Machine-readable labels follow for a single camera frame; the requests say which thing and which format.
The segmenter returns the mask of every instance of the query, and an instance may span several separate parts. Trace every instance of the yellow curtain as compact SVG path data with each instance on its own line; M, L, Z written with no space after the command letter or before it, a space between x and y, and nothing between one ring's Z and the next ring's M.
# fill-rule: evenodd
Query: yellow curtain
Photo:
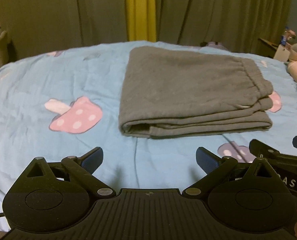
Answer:
M129 41L156 42L155 0L125 0Z

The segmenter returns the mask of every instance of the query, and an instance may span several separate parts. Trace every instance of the metal screw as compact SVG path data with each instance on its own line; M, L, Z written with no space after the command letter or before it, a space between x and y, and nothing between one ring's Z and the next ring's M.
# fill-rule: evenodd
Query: metal screw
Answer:
M190 187L190 188L186 189L185 192L191 196L196 196L196 195L201 194L201 190L196 187Z
M103 187L103 188L100 188L97 193L101 196L108 196L108 195L111 195L113 193L113 190L108 188L108 187Z

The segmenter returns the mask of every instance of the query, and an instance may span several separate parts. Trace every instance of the blue bedsheet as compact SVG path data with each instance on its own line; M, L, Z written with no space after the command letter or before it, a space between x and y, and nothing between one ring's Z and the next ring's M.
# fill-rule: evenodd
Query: blue bedsheet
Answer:
M122 136L118 130L119 99L129 52L144 45L254 59L282 99L280 111L268 112L273 127L265 132L159 140ZM49 125L55 114L46 110L44 104L56 98L69 105L81 96L101 107L103 117L99 123L82 134L51 131ZM297 155L292 146L296 135L297 84L283 63L253 54L137 41L43 54L0 69L0 201L36 156L58 162L68 155L79 156L100 146L104 161L94 175L115 190L121 187L183 190L205 175L195 161L200 146L217 154L228 140L248 146L256 138L282 153Z

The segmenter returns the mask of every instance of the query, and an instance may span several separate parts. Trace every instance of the plastic bottle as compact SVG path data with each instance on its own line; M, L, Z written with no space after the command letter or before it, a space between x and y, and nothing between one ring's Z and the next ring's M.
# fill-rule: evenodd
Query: plastic bottle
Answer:
M280 42L281 45L283 46L286 45L288 35L289 35L289 28L286 26L285 31L281 37L281 42Z

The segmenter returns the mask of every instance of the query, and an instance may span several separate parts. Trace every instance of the white lettering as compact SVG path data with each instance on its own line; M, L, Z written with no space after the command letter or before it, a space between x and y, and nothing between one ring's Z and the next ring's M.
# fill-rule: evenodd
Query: white lettering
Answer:
M290 181L290 186L291 186L291 187L295 187L295 182L296 182L296 181L295 181L294 179L292 179L292 180Z

